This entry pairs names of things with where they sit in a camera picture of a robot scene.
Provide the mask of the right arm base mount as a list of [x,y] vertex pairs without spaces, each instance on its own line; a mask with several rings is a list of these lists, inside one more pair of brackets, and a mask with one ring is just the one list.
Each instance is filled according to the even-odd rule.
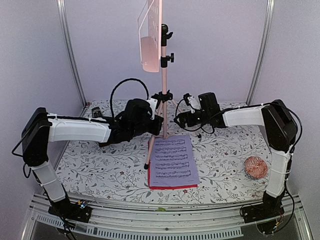
[[285,213],[282,205],[271,209],[266,207],[263,203],[260,204],[245,204],[242,205],[239,214],[245,223],[252,223],[262,221],[269,218],[280,217]]

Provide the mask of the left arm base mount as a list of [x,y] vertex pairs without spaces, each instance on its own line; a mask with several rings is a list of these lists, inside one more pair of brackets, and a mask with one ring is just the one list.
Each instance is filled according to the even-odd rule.
[[68,198],[65,198],[58,202],[52,202],[48,213],[62,219],[88,223],[92,215],[92,210],[85,200],[72,203]]

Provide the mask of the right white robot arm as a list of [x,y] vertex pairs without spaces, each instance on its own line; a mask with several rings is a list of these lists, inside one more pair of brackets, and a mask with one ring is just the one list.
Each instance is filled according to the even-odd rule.
[[278,199],[286,189],[291,170],[292,156],[302,136],[299,117],[284,102],[272,102],[221,109],[213,92],[194,98],[185,94],[183,101],[189,111],[176,113],[173,121],[182,129],[210,125],[213,130],[238,126],[264,128],[271,153],[271,170],[264,196],[270,197],[259,206],[262,218],[269,218],[278,210]]

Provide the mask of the pink music stand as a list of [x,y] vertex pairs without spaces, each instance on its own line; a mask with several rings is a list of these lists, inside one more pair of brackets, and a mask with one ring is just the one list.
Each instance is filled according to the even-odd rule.
[[138,37],[140,50],[140,63],[142,69],[148,73],[161,72],[161,92],[159,94],[159,106],[155,109],[156,114],[163,117],[163,139],[167,139],[168,133],[168,110],[167,102],[176,107],[177,102],[171,97],[167,83],[167,67],[169,62],[174,62],[173,53],[167,55],[167,41],[173,33],[163,23],[163,2],[161,0],[146,0],[138,16]]

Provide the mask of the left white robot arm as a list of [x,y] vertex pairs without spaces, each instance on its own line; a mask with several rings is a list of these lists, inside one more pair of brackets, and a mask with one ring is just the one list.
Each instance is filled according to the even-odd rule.
[[60,116],[39,107],[21,133],[17,144],[22,148],[20,157],[55,203],[55,209],[63,217],[70,217],[75,211],[74,205],[67,200],[67,193],[49,162],[48,144],[88,141],[113,145],[129,142],[144,133],[158,135],[164,119],[156,113],[156,106],[157,100],[153,98],[135,98],[129,100],[118,115],[95,118]]

